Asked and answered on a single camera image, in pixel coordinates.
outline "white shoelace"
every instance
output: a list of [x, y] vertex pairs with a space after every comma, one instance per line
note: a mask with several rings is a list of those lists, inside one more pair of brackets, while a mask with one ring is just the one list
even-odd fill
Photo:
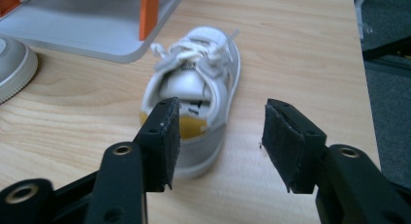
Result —
[[[180, 50], [180, 53], [176, 56], [177, 60], [195, 62], [209, 54], [209, 52], [212, 51], [211, 49], [214, 48], [214, 46], [206, 48], [202, 45], [191, 42], [188, 39], [182, 39], [177, 43], [172, 44], [170, 46], [169, 52], [172, 52], [174, 50]], [[167, 56], [166, 51], [160, 44], [151, 44], [151, 50], [156, 56], [161, 56], [162, 58], [165, 58]]]
[[[189, 62], [196, 62], [202, 57], [208, 55], [208, 63], [214, 64], [221, 58], [221, 51], [223, 49], [226, 49], [227, 43], [230, 42], [238, 34], [238, 32], [239, 31], [237, 29], [230, 37], [227, 38], [225, 43], [220, 46], [211, 42], [210, 46], [205, 47], [200, 44], [192, 42], [190, 39], [183, 38], [180, 41], [172, 44], [169, 48], [169, 52], [172, 52], [174, 50], [180, 50], [180, 53], [176, 56], [176, 58], [179, 61]], [[150, 47], [154, 55], [161, 56], [162, 58], [167, 57], [167, 53], [162, 45], [158, 43], [152, 43]]]

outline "wooden table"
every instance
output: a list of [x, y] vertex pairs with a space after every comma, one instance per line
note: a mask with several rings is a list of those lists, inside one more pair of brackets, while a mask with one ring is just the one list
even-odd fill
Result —
[[[293, 104], [379, 167], [353, 0], [183, 0], [156, 42], [198, 25], [240, 30], [241, 77], [223, 150], [211, 170], [147, 195], [149, 223], [319, 223], [314, 195], [288, 194], [265, 150], [265, 103]], [[34, 48], [35, 78], [0, 106], [0, 189], [45, 177], [57, 189], [99, 168], [131, 141], [159, 60], [130, 64]]]

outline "orange bar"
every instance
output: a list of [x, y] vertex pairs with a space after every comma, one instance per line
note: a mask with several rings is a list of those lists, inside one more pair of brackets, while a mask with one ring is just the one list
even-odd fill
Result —
[[18, 5], [20, 5], [20, 0], [0, 0], [0, 16], [9, 13]]
[[157, 24], [159, 0], [142, 0], [140, 9], [140, 41], [150, 34]]

